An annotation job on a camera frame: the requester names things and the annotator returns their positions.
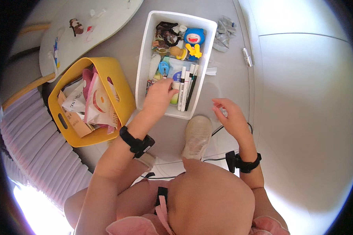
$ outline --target white storage box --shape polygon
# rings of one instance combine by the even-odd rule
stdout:
[[[161,22],[178,23],[188,28],[202,28],[205,33],[205,42],[202,44],[200,51],[202,57],[199,58],[199,71],[195,87],[193,89],[188,111],[182,112],[177,110],[176,105],[169,105],[165,115],[183,119],[191,119],[195,112],[196,105],[199,100],[202,83],[204,81],[205,72],[207,70],[210,53],[212,51],[213,40],[215,39],[217,23],[211,20],[203,19],[193,15],[186,15],[176,12],[167,11],[151,11],[146,21],[143,42],[141,44],[140,59],[138,61],[137,79],[136,79],[136,106],[138,110],[142,110],[146,83],[149,74],[149,65],[152,51],[152,41],[155,34],[155,27]]]

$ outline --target yellow storage basket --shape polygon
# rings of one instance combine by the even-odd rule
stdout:
[[[80,138],[72,125],[68,122],[64,112],[62,111],[60,105],[57,102],[57,96],[66,84],[74,81],[82,75],[82,70],[91,64],[96,67],[99,77],[105,87],[106,92],[112,102],[116,114],[120,120],[120,123],[125,125],[132,115],[132,112],[136,109],[135,99],[132,95],[131,89],[127,83],[124,73],[117,59],[111,57],[96,57],[96,58],[81,58],[76,61],[61,77],[60,81],[57,83],[56,87],[51,92],[48,98],[48,105],[52,114],[52,117],[65,137],[66,141],[73,147],[83,147],[92,144],[98,144],[110,139],[118,137],[119,131],[115,130],[114,133],[107,134],[107,128],[99,128],[90,134],[85,135]],[[110,77],[115,90],[119,96],[119,102],[116,101],[114,94],[112,93],[107,77]],[[64,128],[59,117],[64,119],[67,128]]]

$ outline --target brown figurine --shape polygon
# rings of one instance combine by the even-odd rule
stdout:
[[[71,19],[69,21],[69,27],[73,29],[73,34],[76,37],[76,34],[82,34],[84,32],[84,28],[82,27],[82,24],[77,21],[77,19]]]

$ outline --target black wrist strap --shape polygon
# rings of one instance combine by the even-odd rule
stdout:
[[[150,149],[155,141],[146,135],[144,140],[135,139],[129,132],[126,126],[123,126],[119,131],[120,137],[127,143],[131,148],[130,151],[135,154],[134,158],[141,157],[148,149]]]
[[[261,154],[257,153],[257,158],[254,162],[244,162],[240,158],[239,153],[235,154],[234,151],[226,153],[226,163],[232,173],[235,172],[235,168],[239,168],[242,173],[250,173],[259,165],[261,159]]]

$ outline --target child's arm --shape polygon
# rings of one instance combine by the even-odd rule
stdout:
[[[238,142],[240,157],[244,162],[254,162],[257,158],[256,146],[252,134],[248,128],[247,121],[239,106],[229,99],[213,99],[217,118],[229,134]],[[219,108],[226,109],[228,115],[225,117]],[[287,224],[281,215],[273,208],[264,189],[264,177],[260,164],[250,173],[240,172],[240,178],[252,189],[255,196],[254,218],[267,215],[277,219],[287,229]]]
[[[178,90],[169,91],[172,79],[162,79],[150,87],[140,111],[127,126],[128,132],[144,139],[149,130],[165,114],[171,97]],[[99,159],[82,206],[76,234],[107,234],[106,227],[116,221],[117,181],[134,156],[130,146],[120,137]]]

